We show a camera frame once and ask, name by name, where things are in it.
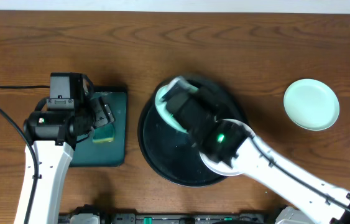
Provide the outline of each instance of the white backdrop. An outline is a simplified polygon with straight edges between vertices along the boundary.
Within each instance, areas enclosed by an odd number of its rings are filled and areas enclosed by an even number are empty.
[[[350,0],[0,0],[0,10],[350,14]]]

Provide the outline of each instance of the wooden table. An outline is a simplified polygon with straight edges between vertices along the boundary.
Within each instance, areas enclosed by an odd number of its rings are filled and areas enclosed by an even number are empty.
[[[170,183],[137,142],[145,102],[164,78],[198,72],[225,86],[274,149],[350,190],[350,15],[0,11],[0,85],[48,85],[50,72],[81,72],[97,85],[126,84],[125,163],[68,171],[61,212],[101,208],[152,212],[268,210],[284,201],[245,176],[209,187]],[[285,89],[300,78],[328,84],[341,113],[325,131],[285,114]],[[0,90],[0,106],[22,124],[48,90]],[[0,223],[12,223],[24,175],[24,143],[0,116]]]

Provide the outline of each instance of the white plate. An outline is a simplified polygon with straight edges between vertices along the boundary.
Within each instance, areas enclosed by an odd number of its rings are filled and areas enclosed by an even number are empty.
[[[284,107],[295,124],[312,131],[331,127],[339,116],[339,101],[334,91],[313,79],[292,83],[285,92]]]

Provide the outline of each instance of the black plate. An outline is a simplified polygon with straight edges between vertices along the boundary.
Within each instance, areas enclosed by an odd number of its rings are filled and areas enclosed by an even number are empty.
[[[234,119],[247,124],[247,119],[233,98],[217,84],[194,74],[182,75],[192,85],[205,86],[220,95],[229,106]],[[174,77],[162,82],[151,99],[144,106],[139,119],[138,137],[144,158],[163,178],[184,186],[202,187],[218,183],[226,177],[209,170],[189,136],[169,126],[155,109],[154,98],[157,90]]]

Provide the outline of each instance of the green indicator light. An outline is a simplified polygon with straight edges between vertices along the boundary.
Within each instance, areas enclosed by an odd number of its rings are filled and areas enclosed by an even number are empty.
[[[223,140],[224,140],[224,134],[219,134],[218,135],[218,143],[223,142]]]

